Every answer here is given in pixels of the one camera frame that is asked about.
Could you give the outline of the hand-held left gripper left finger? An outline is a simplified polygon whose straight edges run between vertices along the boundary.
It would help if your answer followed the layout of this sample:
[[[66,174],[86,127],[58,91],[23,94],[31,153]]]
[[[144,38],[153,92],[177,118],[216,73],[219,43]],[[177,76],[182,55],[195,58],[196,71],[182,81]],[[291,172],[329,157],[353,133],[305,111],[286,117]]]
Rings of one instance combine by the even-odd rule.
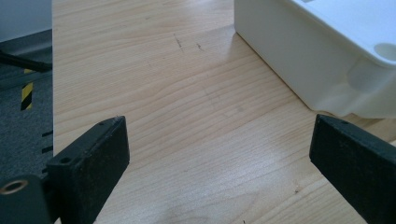
[[[130,162],[126,118],[92,126],[47,163],[62,224],[92,224]]]

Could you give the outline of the white plastic storage box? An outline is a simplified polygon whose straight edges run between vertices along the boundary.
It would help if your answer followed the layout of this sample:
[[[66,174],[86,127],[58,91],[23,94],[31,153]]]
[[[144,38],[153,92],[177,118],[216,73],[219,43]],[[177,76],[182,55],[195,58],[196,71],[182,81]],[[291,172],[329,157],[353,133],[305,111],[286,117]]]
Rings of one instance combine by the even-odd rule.
[[[396,0],[234,0],[234,28],[309,108],[396,119]]]

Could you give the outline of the yellow black striped floor tape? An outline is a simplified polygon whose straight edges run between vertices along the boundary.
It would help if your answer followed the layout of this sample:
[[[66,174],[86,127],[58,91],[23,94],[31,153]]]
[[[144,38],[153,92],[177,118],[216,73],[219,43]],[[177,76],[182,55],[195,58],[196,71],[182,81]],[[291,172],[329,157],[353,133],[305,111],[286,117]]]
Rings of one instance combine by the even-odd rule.
[[[34,83],[29,82],[21,89],[21,111],[30,109],[32,107]]]

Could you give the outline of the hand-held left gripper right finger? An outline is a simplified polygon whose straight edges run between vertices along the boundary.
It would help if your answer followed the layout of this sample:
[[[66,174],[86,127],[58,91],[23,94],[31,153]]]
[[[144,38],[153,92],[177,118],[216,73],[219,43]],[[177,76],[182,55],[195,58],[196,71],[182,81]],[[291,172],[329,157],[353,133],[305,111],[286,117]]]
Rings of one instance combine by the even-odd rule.
[[[311,162],[368,224],[396,224],[396,147],[347,121],[316,116]]]

